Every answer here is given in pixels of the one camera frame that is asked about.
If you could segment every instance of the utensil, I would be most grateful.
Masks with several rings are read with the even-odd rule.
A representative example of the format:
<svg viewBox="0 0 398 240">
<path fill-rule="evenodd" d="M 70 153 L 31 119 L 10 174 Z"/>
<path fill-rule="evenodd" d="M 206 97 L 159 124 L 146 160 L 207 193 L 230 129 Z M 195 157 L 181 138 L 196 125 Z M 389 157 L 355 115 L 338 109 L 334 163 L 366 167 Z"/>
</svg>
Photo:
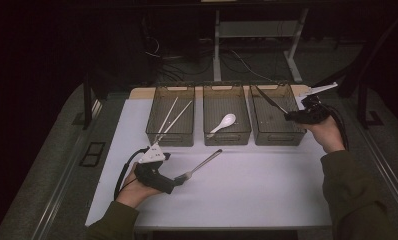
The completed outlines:
<svg viewBox="0 0 398 240">
<path fill-rule="evenodd" d="M 282 108 L 280 105 L 278 105 L 276 102 L 273 101 L 273 99 L 271 99 L 270 97 L 267 96 L 267 94 L 265 94 L 261 89 L 258 88 L 258 86 L 255 86 L 256 90 L 258 90 L 259 94 L 261 94 L 261 96 L 272 106 L 278 108 L 280 111 L 282 111 L 284 114 L 287 114 L 287 111 L 284 110 L 284 108 Z"/>
<path fill-rule="evenodd" d="M 170 128 L 174 125 L 174 123 L 181 117 L 181 115 L 184 113 L 184 111 L 186 111 L 187 107 L 189 107 L 189 105 L 192 103 L 192 101 L 190 101 L 184 108 L 183 110 L 181 110 L 180 114 L 178 114 L 178 116 L 173 120 L 173 122 L 167 127 L 167 129 L 164 131 L 163 134 L 161 134 L 161 136 L 158 138 L 158 140 L 156 140 L 153 144 L 158 143 L 159 141 L 161 141 L 161 139 L 165 136 L 165 134 L 170 130 Z"/>
<path fill-rule="evenodd" d="M 164 128 L 165 123 L 167 122 L 168 117 L 171 115 L 172 109 L 174 108 L 174 105 L 177 102 L 177 100 L 178 100 L 178 97 L 175 98 L 173 105 L 171 106 L 170 110 L 168 111 L 167 116 L 165 117 L 164 121 L 162 122 L 161 128 L 159 128 L 159 130 L 158 130 L 158 133 L 161 133 L 162 129 Z M 159 137 L 159 135 L 155 136 L 155 141 L 154 141 L 155 143 L 158 141 L 158 137 Z"/>
<path fill-rule="evenodd" d="M 200 163 L 199 165 L 197 165 L 192 171 L 186 172 L 184 174 L 181 174 L 180 176 L 174 178 L 174 181 L 178 184 L 178 185 L 182 185 L 185 181 L 189 180 L 193 173 L 196 172 L 197 170 L 199 170 L 199 168 L 203 167 L 205 164 L 207 164 L 209 161 L 211 161 L 212 159 L 214 159 L 216 156 L 218 156 L 220 153 L 222 153 L 223 150 L 218 149 L 216 152 L 214 152 L 211 156 L 209 156 L 207 159 L 205 159 L 205 161 L 203 161 L 202 163 Z"/>
<path fill-rule="evenodd" d="M 236 115 L 234 115 L 233 113 L 229 113 L 227 115 L 224 116 L 224 118 L 221 120 L 220 124 L 214 128 L 210 134 L 208 134 L 208 138 L 211 138 L 214 136 L 214 133 L 216 133 L 217 131 L 219 131 L 221 128 L 226 128 L 228 126 L 231 126 L 234 122 L 236 121 Z"/>
</svg>

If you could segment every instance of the clear plastic bin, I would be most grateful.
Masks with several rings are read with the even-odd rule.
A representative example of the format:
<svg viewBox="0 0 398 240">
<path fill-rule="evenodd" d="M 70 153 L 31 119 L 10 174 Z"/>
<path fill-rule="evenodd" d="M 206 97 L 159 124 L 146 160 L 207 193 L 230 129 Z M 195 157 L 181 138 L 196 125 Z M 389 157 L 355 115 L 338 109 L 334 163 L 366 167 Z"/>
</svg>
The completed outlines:
<svg viewBox="0 0 398 240">
<path fill-rule="evenodd" d="M 225 115 L 236 121 L 214 134 Z M 206 82 L 203 86 L 203 130 L 206 146 L 247 145 L 251 133 L 245 93 L 240 82 Z"/>
<path fill-rule="evenodd" d="M 177 116 L 189 104 L 183 114 L 166 134 L 164 131 L 173 123 Z M 156 140 L 160 146 L 191 147 L 193 146 L 195 87 L 193 84 L 171 84 L 157 86 L 152 108 L 146 127 L 146 134 L 152 145 Z"/>
<path fill-rule="evenodd" d="M 298 105 L 290 85 L 250 85 L 248 97 L 255 144 L 258 146 L 297 146 L 306 130 L 286 121 L 283 112 L 270 105 L 258 92 L 258 86 L 286 111 L 297 111 Z"/>
</svg>

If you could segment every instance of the white spoon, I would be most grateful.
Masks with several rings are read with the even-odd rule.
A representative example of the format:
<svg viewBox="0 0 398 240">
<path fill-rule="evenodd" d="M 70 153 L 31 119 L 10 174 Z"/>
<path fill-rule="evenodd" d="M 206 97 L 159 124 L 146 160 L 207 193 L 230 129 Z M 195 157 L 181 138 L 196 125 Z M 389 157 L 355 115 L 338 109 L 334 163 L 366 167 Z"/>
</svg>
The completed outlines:
<svg viewBox="0 0 398 240">
<path fill-rule="evenodd" d="M 227 115 L 224 116 L 223 120 L 221 120 L 220 124 L 214 128 L 210 133 L 208 134 L 208 138 L 211 138 L 214 136 L 214 133 L 216 133 L 217 131 L 219 131 L 221 128 L 226 128 L 228 126 L 231 126 L 234 122 L 236 121 L 236 115 L 229 113 Z"/>
</svg>

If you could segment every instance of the white table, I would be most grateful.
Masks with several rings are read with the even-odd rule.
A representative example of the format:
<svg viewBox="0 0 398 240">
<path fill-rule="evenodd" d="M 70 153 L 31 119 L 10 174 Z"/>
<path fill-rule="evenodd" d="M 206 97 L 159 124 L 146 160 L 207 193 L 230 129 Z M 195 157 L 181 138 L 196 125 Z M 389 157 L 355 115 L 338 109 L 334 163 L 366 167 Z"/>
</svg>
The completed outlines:
<svg viewBox="0 0 398 240">
<path fill-rule="evenodd" d="M 135 89 L 124 105 L 86 225 L 102 218 L 128 158 L 149 145 L 145 133 L 154 89 Z M 174 178 L 221 148 L 223 153 L 172 194 L 139 206 L 136 230 L 299 229 L 331 225 L 323 197 L 322 148 L 307 133 L 299 146 L 204 145 L 201 90 L 196 90 L 193 147 L 162 147 L 159 169 Z"/>
</svg>

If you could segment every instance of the cable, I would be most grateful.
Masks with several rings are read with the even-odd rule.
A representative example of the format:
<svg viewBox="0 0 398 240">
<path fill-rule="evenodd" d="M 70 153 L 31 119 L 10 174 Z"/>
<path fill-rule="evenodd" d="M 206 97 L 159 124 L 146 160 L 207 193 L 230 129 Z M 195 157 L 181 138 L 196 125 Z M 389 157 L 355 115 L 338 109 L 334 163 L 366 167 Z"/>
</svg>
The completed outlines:
<svg viewBox="0 0 398 240">
<path fill-rule="evenodd" d="M 171 72 L 171 71 L 167 71 L 167 70 L 165 70 L 165 69 L 157 69 L 156 71 L 157 71 L 158 73 L 160 73 L 160 74 L 162 74 L 162 75 L 164 75 L 164 76 L 166 76 L 166 77 L 172 79 L 173 81 L 176 81 L 176 82 L 178 82 L 178 81 L 183 81 L 183 79 L 182 79 L 180 76 L 178 76 L 177 74 L 175 74 L 175 73 L 173 73 L 173 72 Z"/>
<path fill-rule="evenodd" d="M 175 78 L 178 79 L 178 81 L 183 82 L 184 81 L 184 74 L 181 77 L 179 75 L 177 75 L 174 71 L 169 71 L 167 69 L 162 69 L 162 71 L 164 71 L 167 75 L 173 75 Z"/>
<path fill-rule="evenodd" d="M 176 69 L 178 72 L 180 72 L 180 73 L 182 73 L 182 74 L 185 74 L 185 75 L 199 75 L 199 74 L 202 74 L 202 73 L 206 72 L 206 71 L 211 67 L 211 63 L 212 63 L 212 59 L 210 59 L 210 60 L 208 61 L 208 65 L 207 65 L 203 70 L 201 70 L 201 71 L 199 71 L 199 72 L 196 72 L 196 73 L 188 73 L 188 72 L 185 72 L 185 71 L 183 71 L 181 68 L 175 67 L 175 66 L 170 65 L 170 64 L 164 64 L 164 66 L 168 66 L 168 67 L 174 68 L 174 69 Z"/>
<path fill-rule="evenodd" d="M 153 38 L 153 37 L 146 37 L 146 38 L 148 38 L 148 39 L 150 38 L 150 39 L 155 40 L 155 42 L 156 42 L 156 49 L 155 49 L 155 51 L 154 51 L 153 53 L 157 53 L 158 50 L 159 50 L 159 47 L 160 47 L 158 40 L 157 40 L 156 38 Z"/>
<path fill-rule="evenodd" d="M 157 58 L 161 58 L 161 56 L 150 53 L 150 52 L 145 52 L 147 55 L 152 56 L 152 57 L 157 57 Z"/>
<path fill-rule="evenodd" d="M 229 48 L 229 47 L 220 48 L 220 51 L 221 51 L 221 50 L 225 50 L 225 51 L 228 51 L 228 52 L 233 51 L 233 49 L 232 49 L 232 48 Z M 246 57 L 243 56 L 242 59 L 249 59 L 249 58 L 252 58 L 252 57 L 254 57 L 254 56 L 255 56 L 254 54 L 250 54 L 250 55 L 248 55 L 248 56 L 246 56 Z M 231 58 L 231 59 L 233 59 L 233 60 L 239 60 L 238 57 L 232 57 L 231 55 L 227 55 L 226 57 L 227 57 L 227 58 Z"/>
<path fill-rule="evenodd" d="M 233 50 L 230 50 L 230 51 L 233 52 L 233 53 L 239 58 L 239 60 L 243 63 L 243 65 L 245 65 L 245 67 L 246 67 L 252 74 L 254 74 L 254 75 L 256 75 L 256 76 L 258 76 L 258 77 L 260 77 L 260 78 L 266 79 L 266 80 L 268 80 L 268 81 L 270 81 L 270 82 L 276 82 L 276 81 L 274 81 L 274 80 L 272 80 L 272 79 L 270 79 L 270 78 L 267 78 L 267 77 L 265 77 L 265 76 L 262 76 L 262 75 L 260 75 L 260 74 L 258 74 L 258 73 L 256 73 L 256 72 L 252 71 L 252 69 L 245 63 L 245 61 L 243 61 L 243 59 L 242 59 L 235 51 L 233 51 Z"/>
<path fill-rule="evenodd" d="M 321 104 L 319 103 L 320 106 L 324 107 L 327 109 L 327 111 L 330 112 L 330 115 L 333 117 L 334 121 L 336 122 L 336 125 L 339 129 L 340 136 L 342 137 L 343 141 L 343 146 L 345 147 L 346 150 L 349 150 L 349 140 L 348 136 L 346 135 L 346 127 L 345 127 L 345 121 L 343 120 L 342 115 L 339 113 L 339 111 L 329 105 Z"/>
<path fill-rule="evenodd" d="M 133 155 L 131 155 L 131 157 L 128 159 L 128 161 L 124 164 L 124 167 L 121 170 L 120 176 L 118 177 L 118 181 L 117 181 L 117 185 L 115 186 L 115 190 L 114 190 L 114 200 L 117 199 L 118 194 L 120 192 L 120 186 L 121 183 L 124 180 L 125 174 L 127 173 L 128 167 L 130 166 L 131 161 L 133 160 L 133 158 L 135 156 L 137 156 L 137 154 L 139 153 L 146 153 L 149 150 L 149 147 L 144 148 L 144 149 L 139 149 L 137 150 L 135 153 L 133 153 Z"/>
<path fill-rule="evenodd" d="M 183 58 L 182 55 L 176 55 L 176 56 L 169 56 L 169 57 L 163 57 L 162 59 L 164 60 L 174 60 L 174 59 L 180 59 Z"/>
<path fill-rule="evenodd" d="M 124 184 L 124 185 L 121 187 L 121 189 L 119 190 L 118 195 L 121 193 L 121 191 L 122 191 L 125 187 L 127 187 L 128 185 L 130 185 L 132 182 L 134 182 L 134 181 L 136 181 L 136 180 L 137 180 L 137 178 L 134 178 L 134 179 L 131 180 L 130 182 Z"/>
<path fill-rule="evenodd" d="M 231 67 L 226 63 L 226 61 L 224 60 L 223 55 L 220 55 L 220 61 L 224 64 L 224 66 L 226 66 L 226 68 L 228 68 L 229 70 L 231 70 L 231 71 L 233 71 L 233 72 L 242 73 L 242 74 L 249 73 L 249 71 L 242 71 L 242 72 L 241 72 L 241 71 L 237 71 L 237 70 L 231 68 Z"/>
</svg>

